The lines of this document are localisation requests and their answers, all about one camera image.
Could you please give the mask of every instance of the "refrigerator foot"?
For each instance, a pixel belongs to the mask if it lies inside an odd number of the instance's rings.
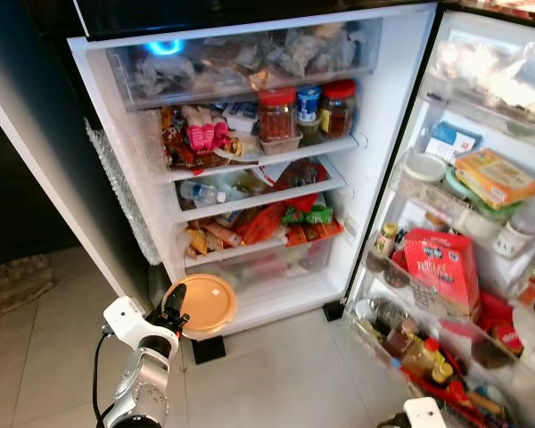
[[[200,342],[190,342],[193,344],[194,362],[196,364],[206,363],[226,356],[226,348],[224,348],[224,338],[222,336],[212,337]]]
[[[343,304],[339,301],[332,301],[331,303],[326,303],[323,305],[323,313],[327,322],[335,321],[336,319],[342,318],[342,312],[345,310]]]

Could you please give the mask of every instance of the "glass jar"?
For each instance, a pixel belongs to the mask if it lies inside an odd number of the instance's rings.
[[[321,132],[327,138],[346,136],[353,125],[355,104],[353,80],[337,80],[324,85],[319,107]]]
[[[297,135],[295,87],[270,89],[259,93],[259,138],[275,141]]]

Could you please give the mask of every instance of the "yellow box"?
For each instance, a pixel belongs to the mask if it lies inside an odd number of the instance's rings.
[[[535,195],[535,178],[490,149],[456,158],[456,177],[496,210]]]

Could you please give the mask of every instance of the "refrigerator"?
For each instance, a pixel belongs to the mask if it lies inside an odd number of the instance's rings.
[[[150,2],[145,9],[135,2],[120,8],[111,2],[74,3],[85,35],[68,38],[71,57],[112,153],[105,161],[119,167],[130,190],[136,214],[128,217],[145,226],[140,239],[153,245],[171,283],[208,273],[235,288],[238,310],[232,321],[220,332],[190,339],[238,333],[325,305],[329,317],[333,309],[342,313],[361,346],[401,387],[417,396],[436,395],[401,370],[399,358],[385,350],[384,338],[377,339],[369,321],[379,311],[402,312],[437,339],[467,387],[485,387],[494,401],[506,403],[514,426],[535,426],[535,343],[519,358],[474,316],[457,313],[441,293],[392,259],[373,265],[385,223],[407,231],[431,221],[432,228],[434,217],[472,239],[468,248],[481,288],[515,306],[515,315],[533,323],[527,321],[530,332],[535,329],[535,307],[520,297],[535,259],[535,235],[515,253],[504,250],[497,241],[507,220],[484,217],[441,185],[442,178],[428,181],[406,168],[411,158],[436,152],[432,140],[446,131],[469,142],[460,149],[465,154],[492,150],[535,181],[535,25],[460,4],[422,2],[315,2],[301,10],[278,2],[260,9],[235,2],[216,9],[206,4],[201,11],[189,4],[175,11],[166,2]],[[340,41],[310,53],[314,35],[329,45]],[[258,58],[287,72],[250,65]],[[300,70],[292,71],[298,64]],[[492,74],[497,69],[499,78]],[[345,136],[319,138],[287,152],[261,152],[254,165],[204,167],[197,175],[171,167],[164,154],[162,107],[218,107],[256,100],[259,90],[346,78],[355,82],[356,108]],[[443,149],[440,140],[436,144]],[[302,162],[317,165],[324,178],[200,208],[180,196],[185,181],[217,185],[252,167],[276,169],[283,163],[301,169]],[[195,258],[185,255],[190,222],[314,193],[333,207],[342,233],[302,245],[270,238]],[[477,407],[465,410],[458,396],[445,406],[453,424],[505,426],[488,422],[496,416],[484,418]]]

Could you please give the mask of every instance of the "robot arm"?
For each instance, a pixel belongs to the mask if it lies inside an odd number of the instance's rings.
[[[164,427],[169,364],[189,320],[180,314],[185,294],[186,286],[178,285],[146,319],[129,297],[119,297],[103,312],[111,331],[134,352],[119,378],[115,403],[106,416],[98,417],[103,420],[98,427]]]

